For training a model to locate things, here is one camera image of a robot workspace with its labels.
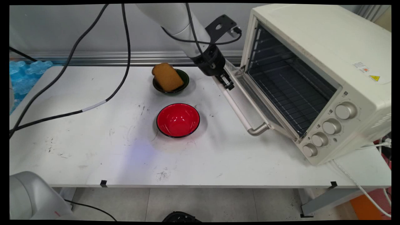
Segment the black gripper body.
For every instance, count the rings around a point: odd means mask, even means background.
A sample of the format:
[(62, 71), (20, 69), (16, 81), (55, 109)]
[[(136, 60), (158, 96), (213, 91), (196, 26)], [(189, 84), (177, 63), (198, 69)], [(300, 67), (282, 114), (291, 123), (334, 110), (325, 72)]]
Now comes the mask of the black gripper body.
[(220, 76), (224, 73), (226, 60), (216, 45), (209, 45), (203, 54), (191, 60), (206, 76)]

